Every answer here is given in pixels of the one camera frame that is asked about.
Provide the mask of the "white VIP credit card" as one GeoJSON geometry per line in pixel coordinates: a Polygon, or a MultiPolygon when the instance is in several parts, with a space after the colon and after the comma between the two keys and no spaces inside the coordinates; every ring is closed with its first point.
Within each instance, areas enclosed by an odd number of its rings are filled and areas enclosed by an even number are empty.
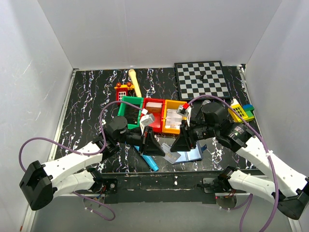
{"type": "Polygon", "coordinates": [[[164,159],[170,164],[174,164],[181,157],[178,152],[171,152],[170,146],[166,143],[162,144],[162,149],[165,152],[164,159]]]}

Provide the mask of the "navy blue card holder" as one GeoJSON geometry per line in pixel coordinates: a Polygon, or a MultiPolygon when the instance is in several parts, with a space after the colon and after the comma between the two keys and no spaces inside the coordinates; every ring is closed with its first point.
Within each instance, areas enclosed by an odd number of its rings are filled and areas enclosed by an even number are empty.
{"type": "Polygon", "coordinates": [[[200,161],[203,159],[203,152],[206,151],[207,148],[208,147],[206,144],[201,146],[200,143],[197,142],[195,149],[191,149],[190,151],[186,152],[179,151],[178,153],[180,154],[180,157],[174,162],[174,164],[200,161]]]}

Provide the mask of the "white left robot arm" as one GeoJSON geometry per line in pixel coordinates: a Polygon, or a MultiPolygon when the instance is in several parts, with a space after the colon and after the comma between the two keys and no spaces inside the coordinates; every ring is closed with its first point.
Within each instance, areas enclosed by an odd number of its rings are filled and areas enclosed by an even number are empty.
{"type": "Polygon", "coordinates": [[[116,116],[98,138],[57,160],[32,162],[19,184],[29,206],[36,211],[55,197],[77,190],[99,192],[105,185],[102,176],[90,165],[100,163],[119,151],[119,143],[135,145],[147,156],[164,156],[150,124],[153,114],[141,118],[141,127],[129,129],[124,116],[116,116]]]}

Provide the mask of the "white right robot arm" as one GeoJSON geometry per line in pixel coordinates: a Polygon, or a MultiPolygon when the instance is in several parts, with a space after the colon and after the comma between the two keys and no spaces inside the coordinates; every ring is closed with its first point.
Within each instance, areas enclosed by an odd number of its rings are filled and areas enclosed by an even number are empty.
{"type": "Polygon", "coordinates": [[[201,106],[195,121],[182,122],[171,152],[190,151],[197,141],[215,138],[222,146],[251,162],[269,179],[250,176],[228,166],[215,180],[205,184],[205,188],[241,190],[271,203],[278,197],[277,209],[291,219],[299,219],[309,204],[308,177],[289,167],[272,151],[265,151],[253,130],[245,124],[230,122],[228,116],[228,110],[216,102],[201,106]]]}

